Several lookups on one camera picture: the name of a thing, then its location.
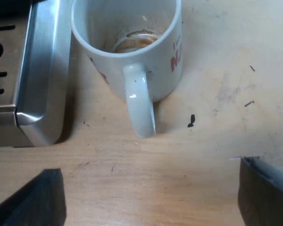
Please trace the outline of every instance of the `dark mark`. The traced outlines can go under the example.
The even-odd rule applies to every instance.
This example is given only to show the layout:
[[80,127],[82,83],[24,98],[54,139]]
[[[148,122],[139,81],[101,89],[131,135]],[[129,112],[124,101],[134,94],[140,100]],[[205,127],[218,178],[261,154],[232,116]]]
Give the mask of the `dark mark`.
[[89,124],[87,124],[87,123],[85,122],[85,120],[83,121],[83,124],[86,125],[86,126],[89,126]]
[[254,104],[255,103],[255,101],[250,101],[249,103],[247,103],[244,107],[247,107],[248,105],[250,105],[250,104]]
[[255,72],[256,70],[250,65],[250,68]]
[[193,126],[194,126],[194,125],[193,125],[194,122],[195,122],[195,115],[192,114],[192,115],[191,115],[191,123],[189,123],[188,128],[193,127]]

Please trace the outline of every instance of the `white mug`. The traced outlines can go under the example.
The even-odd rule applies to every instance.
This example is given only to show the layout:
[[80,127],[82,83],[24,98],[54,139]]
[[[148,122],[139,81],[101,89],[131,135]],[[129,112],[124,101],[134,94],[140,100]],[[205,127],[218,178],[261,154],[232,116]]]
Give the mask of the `white mug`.
[[155,135],[153,102],[182,74],[181,0],[74,0],[72,31],[115,94],[136,134]]

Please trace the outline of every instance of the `wooden table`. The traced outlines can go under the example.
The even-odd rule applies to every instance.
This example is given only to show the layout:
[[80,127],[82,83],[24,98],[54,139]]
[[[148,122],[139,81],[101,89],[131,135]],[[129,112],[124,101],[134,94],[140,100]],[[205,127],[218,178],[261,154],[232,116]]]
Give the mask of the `wooden table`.
[[66,226],[242,226],[231,158],[283,170],[283,0],[183,0],[183,30],[183,77],[155,104],[151,139],[72,39],[62,139],[0,148],[0,203],[61,168]]

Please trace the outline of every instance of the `espresso machine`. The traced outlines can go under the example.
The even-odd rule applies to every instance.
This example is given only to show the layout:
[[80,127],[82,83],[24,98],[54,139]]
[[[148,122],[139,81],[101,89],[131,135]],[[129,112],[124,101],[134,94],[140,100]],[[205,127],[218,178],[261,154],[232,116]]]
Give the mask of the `espresso machine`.
[[46,146],[64,120],[70,0],[0,0],[0,146]]

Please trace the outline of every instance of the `black object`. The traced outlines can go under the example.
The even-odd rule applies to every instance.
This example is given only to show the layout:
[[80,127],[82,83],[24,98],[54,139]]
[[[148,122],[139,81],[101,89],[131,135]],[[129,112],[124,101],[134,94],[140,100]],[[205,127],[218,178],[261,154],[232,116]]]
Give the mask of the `black object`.
[[283,172],[242,158],[238,205],[246,226],[283,226]]
[[62,226],[65,219],[60,169],[44,170],[0,204],[0,226]]
[[189,123],[188,128],[193,127],[193,126],[194,126],[194,125],[193,125],[194,122],[195,122],[195,115],[192,114],[192,115],[191,115],[191,123]]

